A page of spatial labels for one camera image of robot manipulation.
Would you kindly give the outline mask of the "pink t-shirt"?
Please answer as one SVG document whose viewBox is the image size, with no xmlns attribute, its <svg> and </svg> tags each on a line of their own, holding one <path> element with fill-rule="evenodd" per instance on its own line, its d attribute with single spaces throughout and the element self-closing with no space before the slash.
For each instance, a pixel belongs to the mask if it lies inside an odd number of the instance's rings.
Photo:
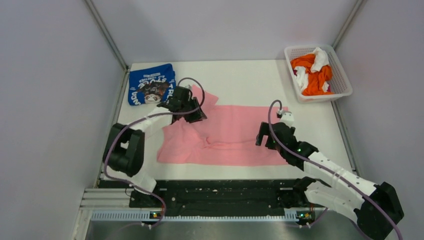
<svg viewBox="0 0 424 240">
<path fill-rule="evenodd" d="M 218 99 L 205 94 L 201 108 L 206 120 L 181 119 L 162 129 L 164 141 L 157 162 L 236 167 L 287 163 L 276 150 L 256 145 L 260 125 L 268 120 L 267 106 L 218 105 Z"/>
</svg>

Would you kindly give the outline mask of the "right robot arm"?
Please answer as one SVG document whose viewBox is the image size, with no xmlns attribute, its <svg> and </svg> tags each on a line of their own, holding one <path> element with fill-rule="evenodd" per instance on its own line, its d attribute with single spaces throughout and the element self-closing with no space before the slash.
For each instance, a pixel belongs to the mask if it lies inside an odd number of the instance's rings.
<svg viewBox="0 0 424 240">
<path fill-rule="evenodd" d="M 295 187 L 293 200 L 297 205 L 313 203 L 331 209 L 356 224 L 372 240 L 385 240 L 391 232 L 403 239 L 398 223 L 405 214 L 391 184 L 361 178 L 310 143 L 298 141 L 294 133 L 295 128 L 283 122 L 262 122 L 256 145 L 260 146 L 267 136 L 265 147 L 276 150 L 289 165 L 310 175 Z"/>
</svg>

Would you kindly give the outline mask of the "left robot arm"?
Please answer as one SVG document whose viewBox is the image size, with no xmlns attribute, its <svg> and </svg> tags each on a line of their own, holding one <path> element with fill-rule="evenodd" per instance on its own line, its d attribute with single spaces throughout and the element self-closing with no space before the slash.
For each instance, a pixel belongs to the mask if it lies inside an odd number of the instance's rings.
<svg viewBox="0 0 424 240">
<path fill-rule="evenodd" d="M 177 86 L 173 96 L 159 103 L 146 116 L 129 124 L 114 124 L 103 154 L 104 175 L 133 187 L 149 207 L 162 203 L 161 194 L 155 190 L 156 180 L 143 169 L 145 141 L 180 118 L 188 123 L 205 120 L 202 103 L 194 96 L 191 87 Z"/>
</svg>

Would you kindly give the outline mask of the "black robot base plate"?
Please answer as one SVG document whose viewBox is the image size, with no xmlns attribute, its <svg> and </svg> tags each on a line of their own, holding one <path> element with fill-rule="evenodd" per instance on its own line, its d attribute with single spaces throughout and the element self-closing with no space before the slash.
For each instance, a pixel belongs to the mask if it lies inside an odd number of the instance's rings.
<svg viewBox="0 0 424 240">
<path fill-rule="evenodd" d="M 307 228 L 323 215 L 301 195 L 301 182 L 299 178 L 159 180 L 152 195 L 134 190 L 129 207 L 151 209 L 151 220 L 276 220 Z"/>
</svg>

